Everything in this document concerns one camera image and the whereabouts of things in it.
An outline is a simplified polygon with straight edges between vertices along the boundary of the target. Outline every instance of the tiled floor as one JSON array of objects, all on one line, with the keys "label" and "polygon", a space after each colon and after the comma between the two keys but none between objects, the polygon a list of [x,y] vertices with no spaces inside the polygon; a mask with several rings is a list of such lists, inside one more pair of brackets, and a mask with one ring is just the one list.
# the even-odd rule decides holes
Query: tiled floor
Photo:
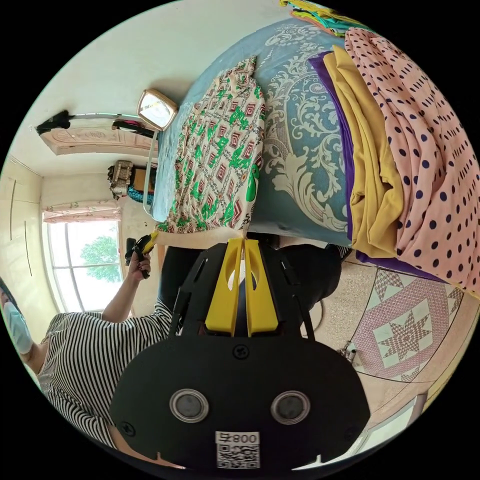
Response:
[{"label": "tiled floor", "polygon": [[451,285],[378,269],[352,338],[358,352],[355,368],[413,381],[444,340],[462,298]]},{"label": "tiled floor", "polygon": [[[376,269],[344,263],[340,283],[333,294],[323,300],[323,319],[315,338],[338,350],[345,346],[362,319],[374,285]],[[312,321],[315,309],[312,310]]]},{"label": "tiled floor", "polygon": [[[282,239],[281,245],[302,243],[325,246],[300,238]],[[417,395],[431,389],[432,396],[437,379],[445,383],[458,364],[453,359],[468,342],[479,305],[451,285],[360,263],[353,252],[337,290],[311,316],[312,321],[321,316],[315,331],[319,342],[337,350],[353,341],[353,366],[370,405],[372,427]]]},{"label": "tiled floor", "polygon": [[[462,315],[464,313],[466,314],[466,312],[462,311],[463,303],[466,303],[465,300],[462,302],[462,305],[460,306],[460,309],[458,310],[457,315],[458,315],[459,318],[468,318],[467,316],[464,317]],[[433,385],[428,389],[428,394],[427,394],[428,398],[427,398],[427,401],[426,401],[425,405],[423,406],[423,411],[425,411],[432,404],[432,402],[437,398],[437,396],[441,393],[442,389],[448,383],[448,381],[450,380],[450,377],[452,376],[454,371],[457,369],[457,366],[459,365],[460,361],[462,360],[462,357],[464,356],[465,351],[467,350],[467,348],[469,346],[470,340],[472,338],[472,335],[474,334],[474,330],[475,330],[475,328],[476,328],[476,326],[479,322],[479,316],[480,316],[480,306],[479,305],[475,305],[475,306],[476,306],[476,313],[474,314],[474,318],[476,320],[470,326],[470,329],[469,329],[469,331],[466,335],[466,338],[463,340],[460,348],[457,349],[457,354],[455,355],[453,360],[451,360],[451,362],[445,368],[445,370],[440,375],[440,377],[438,377],[437,380],[433,383]],[[433,362],[435,360],[436,355],[438,355],[438,353],[436,353],[432,357],[431,362]]]}]

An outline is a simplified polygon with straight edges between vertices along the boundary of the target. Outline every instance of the pink polka dot fabric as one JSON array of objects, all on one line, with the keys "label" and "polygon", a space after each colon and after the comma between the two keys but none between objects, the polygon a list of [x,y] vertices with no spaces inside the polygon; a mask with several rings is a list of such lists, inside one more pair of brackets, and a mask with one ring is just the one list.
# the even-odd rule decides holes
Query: pink polka dot fabric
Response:
[{"label": "pink polka dot fabric", "polygon": [[397,258],[480,295],[480,168],[462,124],[386,38],[350,28],[345,49],[385,116],[403,181]]}]

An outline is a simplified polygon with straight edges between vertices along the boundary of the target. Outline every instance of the tree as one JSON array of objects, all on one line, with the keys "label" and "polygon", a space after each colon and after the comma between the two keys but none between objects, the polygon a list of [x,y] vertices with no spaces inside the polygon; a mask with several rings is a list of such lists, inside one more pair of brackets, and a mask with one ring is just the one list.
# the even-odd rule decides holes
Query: tree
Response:
[{"label": "tree", "polygon": [[[92,243],[87,243],[80,254],[87,264],[113,264],[119,261],[117,242],[111,236],[99,236]],[[116,283],[122,280],[118,265],[91,266],[86,274],[97,280]]]}]

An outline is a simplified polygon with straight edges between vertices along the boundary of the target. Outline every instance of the screw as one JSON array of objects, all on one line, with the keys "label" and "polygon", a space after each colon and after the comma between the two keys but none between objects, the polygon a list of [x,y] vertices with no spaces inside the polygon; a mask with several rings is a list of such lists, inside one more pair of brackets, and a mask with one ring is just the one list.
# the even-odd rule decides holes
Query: screw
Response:
[{"label": "screw", "polygon": [[134,427],[130,423],[128,423],[127,421],[123,421],[120,424],[120,429],[127,437],[134,437],[135,436]]},{"label": "screw", "polygon": [[249,356],[249,349],[245,345],[237,345],[233,349],[233,356],[237,360],[245,360]]}]

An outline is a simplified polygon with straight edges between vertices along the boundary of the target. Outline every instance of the folded cloth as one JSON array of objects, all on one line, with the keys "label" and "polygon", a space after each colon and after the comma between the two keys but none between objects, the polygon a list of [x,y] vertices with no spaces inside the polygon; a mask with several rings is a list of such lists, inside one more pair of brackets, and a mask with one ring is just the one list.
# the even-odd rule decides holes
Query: folded cloth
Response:
[{"label": "folded cloth", "polygon": [[403,274],[414,275],[421,279],[435,280],[436,282],[444,282],[435,275],[431,275],[426,271],[419,270],[404,261],[399,260],[398,258],[370,258],[368,255],[365,255],[361,251],[355,253],[355,258],[362,262],[363,264],[369,263],[377,265],[377,267],[382,267],[387,270],[395,270],[396,272],[402,272]]},{"label": "folded cloth", "polygon": [[384,116],[345,50],[334,46],[333,53],[325,55],[323,61],[353,141],[352,248],[370,258],[395,257],[397,224],[404,202]]},{"label": "folded cloth", "polygon": [[340,15],[331,8],[327,8],[316,3],[305,0],[292,0],[284,1],[280,0],[279,4],[283,7],[291,6],[294,8],[295,13],[291,13],[293,17],[298,17],[302,20],[306,20],[314,25],[322,26],[323,29],[329,31],[329,33],[337,36],[344,37],[345,32],[351,27],[362,27],[369,29],[357,20],[348,16]]},{"label": "folded cloth", "polygon": [[351,28],[345,48],[381,108],[403,179],[398,258],[480,296],[480,167],[462,124],[386,38]]},{"label": "folded cloth", "polygon": [[331,28],[324,27],[311,13],[307,11],[292,10],[290,12],[290,16],[296,19],[304,20],[305,22],[308,22],[309,24],[312,24],[315,27],[318,27],[319,29],[323,30],[329,35],[334,35],[335,37],[341,36],[335,33]]},{"label": "folded cloth", "polygon": [[349,123],[345,117],[342,105],[340,104],[339,97],[335,91],[334,83],[330,78],[330,74],[327,67],[324,64],[325,55],[332,53],[325,51],[318,57],[310,58],[309,62],[315,72],[317,73],[320,81],[325,87],[326,91],[330,94],[335,111],[338,116],[338,123],[340,125],[340,137],[341,145],[343,148],[343,163],[345,165],[345,183],[346,183],[346,212],[347,212],[347,237],[352,240],[352,210],[350,208],[350,198],[352,196],[352,190],[354,188],[355,169],[354,169],[354,144],[352,142],[352,133],[350,132]]}]

